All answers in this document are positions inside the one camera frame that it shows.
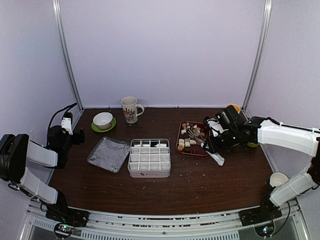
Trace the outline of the seashell coral mug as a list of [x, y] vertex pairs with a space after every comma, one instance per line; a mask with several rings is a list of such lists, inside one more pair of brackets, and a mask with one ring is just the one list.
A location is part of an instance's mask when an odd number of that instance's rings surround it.
[[138, 121], [138, 116], [145, 111], [144, 106], [139, 104], [138, 99], [133, 96], [124, 97], [120, 103], [125, 121], [128, 124], [135, 124]]

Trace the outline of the aluminium frame post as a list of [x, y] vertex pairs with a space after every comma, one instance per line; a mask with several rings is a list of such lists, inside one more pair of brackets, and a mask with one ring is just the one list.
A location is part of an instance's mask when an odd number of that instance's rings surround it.
[[75, 101], [77, 103], [77, 107], [79, 111], [83, 111], [84, 107], [80, 98], [79, 90], [76, 84], [74, 72], [72, 69], [72, 63], [68, 51], [68, 46], [67, 46], [67, 39], [65, 35], [65, 30], [64, 30], [64, 25], [63, 25], [63, 16], [61, 12], [61, 4], [59, 0], [53, 0], [52, 1], [52, 6], [53, 6], [53, 13], [55, 17], [55, 22], [57, 26], [57, 31], [59, 35], [59, 40], [60, 40], [60, 46], [62, 50], [62, 57], [63, 57], [63, 62], [65, 65], [68, 81], [70, 83], [71, 91], [73, 93], [73, 96], [75, 98]]
[[252, 97], [256, 81], [258, 79], [258, 74], [261, 67], [261, 63], [262, 63], [263, 53], [267, 43], [267, 38], [269, 34], [269, 29], [270, 29], [270, 22], [272, 17], [272, 6], [273, 6], [272, 0], [264, 1], [264, 10], [262, 15], [262, 22], [261, 22], [260, 34], [259, 34], [259, 39], [257, 44], [257, 50], [256, 50], [254, 62], [253, 62], [249, 84], [248, 84], [245, 98], [242, 104], [242, 111], [245, 114], [248, 113], [250, 99]]

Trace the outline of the white cup near base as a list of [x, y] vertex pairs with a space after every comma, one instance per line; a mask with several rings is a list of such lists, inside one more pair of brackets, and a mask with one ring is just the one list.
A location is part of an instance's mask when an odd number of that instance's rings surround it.
[[269, 185], [272, 188], [278, 187], [282, 184], [284, 184], [286, 181], [288, 181], [289, 178], [287, 175], [285, 175], [282, 172], [274, 172], [270, 177], [269, 177]]

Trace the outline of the green saucer plate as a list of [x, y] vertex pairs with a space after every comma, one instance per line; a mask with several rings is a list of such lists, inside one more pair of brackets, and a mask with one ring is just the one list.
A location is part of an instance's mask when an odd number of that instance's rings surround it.
[[109, 128], [107, 128], [107, 129], [99, 129], [99, 128], [92, 122], [92, 123], [91, 123], [91, 129], [92, 129], [93, 131], [95, 131], [95, 132], [98, 132], [98, 133], [105, 133], [105, 132], [108, 132], [108, 131], [112, 130], [112, 129], [116, 126], [116, 123], [117, 123], [116, 118], [113, 117], [112, 122], [111, 122], [111, 125], [110, 125]]

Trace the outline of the red chocolate tray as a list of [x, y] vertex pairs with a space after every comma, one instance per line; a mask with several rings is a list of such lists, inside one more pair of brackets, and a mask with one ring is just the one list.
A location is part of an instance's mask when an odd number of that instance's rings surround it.
[[196, 130], [204, 139], [210, 135], [209, 130], [202, 122], [182, 121], [178, 128], [178, 135], [175, 149], [185, 155], [206, 157], [208, 153], [188, 135], [188, 129]]

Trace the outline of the front aluminium rail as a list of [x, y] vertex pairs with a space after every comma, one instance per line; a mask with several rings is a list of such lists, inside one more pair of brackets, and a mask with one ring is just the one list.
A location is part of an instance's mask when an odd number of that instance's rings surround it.
[[182, 215], [134, 215], [89, 211], [87, 225], [75, 227], [69, 240], [263, 240], [262, 230], [274, 227], [270, 240], [309, 240], [296, 200], [281, 206], [274, 220], [243, 225], [239, 210]]

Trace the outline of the left aluminium frame post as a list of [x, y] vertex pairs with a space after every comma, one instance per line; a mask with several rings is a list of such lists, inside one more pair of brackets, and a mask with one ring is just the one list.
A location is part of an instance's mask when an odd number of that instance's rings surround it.
[[53, 6], [53, 13], [55, 17], [55, 22], [57, 26], [57, 31], [59, 35], [59, 40], [60, 40], [60, 46], [62, 50], [62, 57], [63, 57], [63, 62], [65, 65], [68, 81], [70, 83], [71, 91], [73, 93], [73, 96], [75, 98], [75, 101], [77, 103], [77, 107], [79, 111], [83, 111], [84, 107], [80, 98], [79, 90], [76, 84], [74, 72], [72, 69], [72, 63], [68, 51], [68, 46], [67, 46], [67, 39], [65, 35], [65, 30], [64, 30], [64, 25], [63, 25], [63, 16], [61, 12], [61, 4], [59, 0], [53, 0], [52, 1], [52, 6]]

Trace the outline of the tin box with dividers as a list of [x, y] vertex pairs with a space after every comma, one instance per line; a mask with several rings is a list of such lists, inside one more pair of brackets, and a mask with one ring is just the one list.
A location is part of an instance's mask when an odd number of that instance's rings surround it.
[[127, 169], [132, 178], [167, 178], [171, 174], [168, 139], [133, 139]]

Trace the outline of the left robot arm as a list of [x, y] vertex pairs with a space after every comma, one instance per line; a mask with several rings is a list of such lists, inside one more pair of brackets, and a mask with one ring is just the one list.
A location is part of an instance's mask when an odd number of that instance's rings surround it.
[[45, 146], [30, 140], [28, 134], [5, 134], [0, 140], [0, 178], [15, 190], [39, 199], [61, 222], [75, 217], [65, 195], [34, 175], [27, 162], [64, 169], [72, 146], [85, 141], [84, 130], [73, 132], [72, 123], [72, 113], [65, 112], [59, 125], [49, 126]]

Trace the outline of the green small bowl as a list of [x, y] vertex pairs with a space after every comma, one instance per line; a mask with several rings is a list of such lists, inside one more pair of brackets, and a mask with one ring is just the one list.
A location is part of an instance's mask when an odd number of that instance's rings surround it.
[[252, 143], [252, 142], [248, 142], [247, 143], [247, 146], [250, 147], [250, 148], [256, 148], [258, 147], [260, 144], [259, 143]]

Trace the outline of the white handled tongs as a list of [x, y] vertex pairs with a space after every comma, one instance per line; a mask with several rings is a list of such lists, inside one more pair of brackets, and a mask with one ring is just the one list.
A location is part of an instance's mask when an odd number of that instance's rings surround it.
[[190, 128], [186, 131], [189, 137], [194, 140], [203, 150], [205, 150], [210, 157], [212, 157], [219, 166], [223, 166], [225, 159], [219, 153], [212, 153], [212, 150], [209, 148], [209, 144], [200, 136], [197, 135]]

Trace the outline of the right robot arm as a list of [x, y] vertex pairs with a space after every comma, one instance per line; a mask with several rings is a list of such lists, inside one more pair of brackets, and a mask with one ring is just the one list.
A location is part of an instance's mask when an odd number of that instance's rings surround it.
[[203, 123], [212, 135], [205, 139], [202, 148], [214, 157], [221, 151], [248, 143], [283, 147], [312, 157], [304, 170], [284, 182], [276, 181], [275, 173], [270, 176], [271, 192], [256, 210], [259, 220], [268, 220], [279, 206], [320, 185], [319, 129], [287, 125], [271, 117], [245, 119], [232, 105], [212, 118], [205, 117]]

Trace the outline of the bunny tin lid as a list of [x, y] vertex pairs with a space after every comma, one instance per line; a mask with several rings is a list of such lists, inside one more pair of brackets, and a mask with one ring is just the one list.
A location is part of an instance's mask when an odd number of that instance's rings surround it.
[[93, 148], [87, 162], [112, 173], [118, 173], [122, 168], [131, 146], [128, 142], [103, 137]]

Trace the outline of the right aluminium frame post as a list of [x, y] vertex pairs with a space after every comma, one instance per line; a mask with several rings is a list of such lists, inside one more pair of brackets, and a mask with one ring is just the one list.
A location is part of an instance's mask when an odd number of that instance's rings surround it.
[[257, 44], [257, 50], [256, 50], [254, 62], [253, 62], [249, 84], [248, 84], [245, 98], [242, 104], [242, 111], [245, 114], [248, 113], [250, 99], [252, 97], [256, 81], [258, 79], [258, 74], [261, 67], [261, 63], [262, 63], [263, 53], [267, 43], [267, 38], [269, 34], [269, 29], [270, 29], [270, 22], [272, 17], [272, 6], [273, 6], [272, 0], [264, 1], [264, 10], [262, 15], [262, 22], [261, 22], [260, 34], [259, 34], [259, 39]]

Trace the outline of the yellow inside floral mug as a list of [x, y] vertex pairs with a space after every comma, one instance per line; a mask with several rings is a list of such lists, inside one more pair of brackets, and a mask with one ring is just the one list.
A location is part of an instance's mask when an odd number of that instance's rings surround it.
[[229, 106], [233, 106], [238, 113], [241, 112], [241, 108], [238, 105], [231, 103], [231, 104], [227, 105], [227, 107], [229, 107]]

